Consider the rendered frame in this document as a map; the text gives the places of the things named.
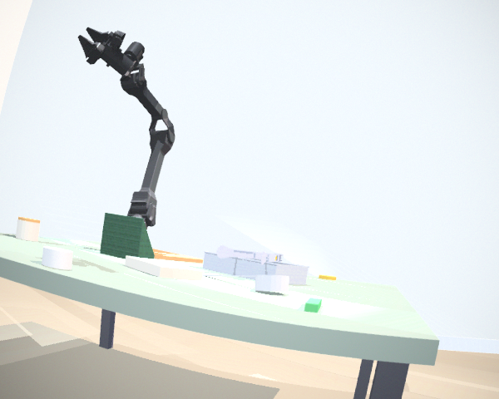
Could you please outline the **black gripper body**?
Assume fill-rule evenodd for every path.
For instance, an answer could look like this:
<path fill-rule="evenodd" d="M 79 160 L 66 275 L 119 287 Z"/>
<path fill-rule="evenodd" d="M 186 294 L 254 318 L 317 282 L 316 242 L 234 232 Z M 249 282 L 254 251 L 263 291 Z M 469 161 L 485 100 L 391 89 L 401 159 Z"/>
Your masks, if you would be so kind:
<path fill-rule="evenodd" d="M 107 35 L 101 40 L 99 46 L 96 47 L 92 51 L 91 55 L 88 56 L 89 58 L 86 60 L 87 63 L 90 65 L 95 64 L 95 62 L 97 62 L 100 58 L 107 63 L 107 67 L 113 67 L 117 63 L 117 61 L 124 54 L 121 52 L 121 49 L 118 51 L 120 54 L 112 53 L 106 49 L 106 46 L 111 43 L 113 34 L 113 32 L 110 32 L 109 34 L 107 33 Z"/>

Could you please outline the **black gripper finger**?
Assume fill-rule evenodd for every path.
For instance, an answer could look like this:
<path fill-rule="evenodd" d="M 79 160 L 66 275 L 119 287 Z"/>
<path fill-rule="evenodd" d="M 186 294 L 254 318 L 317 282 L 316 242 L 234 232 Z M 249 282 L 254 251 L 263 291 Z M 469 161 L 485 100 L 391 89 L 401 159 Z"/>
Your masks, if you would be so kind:
<path fill-rule="evenodd" d="M 109 31 L 108 32 L 98 32 L 97 30 L 89 28 L 89 27 L 86 28 L 86 31 L 89 34 L 89 36 L 91 37 L 92 41 L 94 41 L 94 43 L 101 42 L 101 40 L 107 35 L 107 33 L 109 33 Z"/>
<path fill-rule="evenodd" d="M 81 43 L 82 49 L 85 53 L 86 58 L 91 55 L 92 51 L 98 46 L 99 42 L 91 42 L 87 38 L 83 37 L 82 35 L 79 35 L 78 37 L 79 42 Z"/>

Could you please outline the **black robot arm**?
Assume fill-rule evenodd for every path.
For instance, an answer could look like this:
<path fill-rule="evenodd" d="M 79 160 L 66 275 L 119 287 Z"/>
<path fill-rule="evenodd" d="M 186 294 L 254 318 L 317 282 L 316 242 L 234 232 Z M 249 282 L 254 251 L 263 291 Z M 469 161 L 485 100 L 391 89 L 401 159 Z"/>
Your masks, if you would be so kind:
<path fill-rule="evenodd" d="M 113 34 L 110 45 L 106 49 L 112 53 L 120 54 L 120 46 L 126 33 L 116 31 Z M 150 148 L 151 156 L 148 161 L 144 179 L 139 191 L 134 191 L 131 197 L 131 207 L 127 216 L 143 218 L 146 226 L 156 225 L 156 186 L 160 178 L 161 169 L 166 153 L 172 148 L 175 142 L 175 128 L 169 119 L 168 111 L 158 102 L 147 88 L 145 79 L 144 63 L 139 64 L 143 59 L 145 48 L 139 42 L 132 42 L 126 49 L 123 56 L 112 67 L 122 75 L 121 88 L 130 96 L 134 96 L 151 115 Z M 138 71 L 134 72 L 133 71 Z M 131 74 L 132 73 L 132 74 Z M 162 120 L 167 130 L 156 131 L 157 121 Z"/>

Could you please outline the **white short cylinder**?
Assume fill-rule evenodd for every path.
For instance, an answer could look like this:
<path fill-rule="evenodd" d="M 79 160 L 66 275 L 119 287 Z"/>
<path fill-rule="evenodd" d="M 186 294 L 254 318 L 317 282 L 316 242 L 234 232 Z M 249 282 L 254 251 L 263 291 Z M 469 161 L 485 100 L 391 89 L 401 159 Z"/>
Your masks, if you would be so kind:
<path fill-rule="evenodd" d="M 73 252 L 71 250 L 44 246 L 42 252 L 42 265 L 51 268 L 72 269 Z"/>

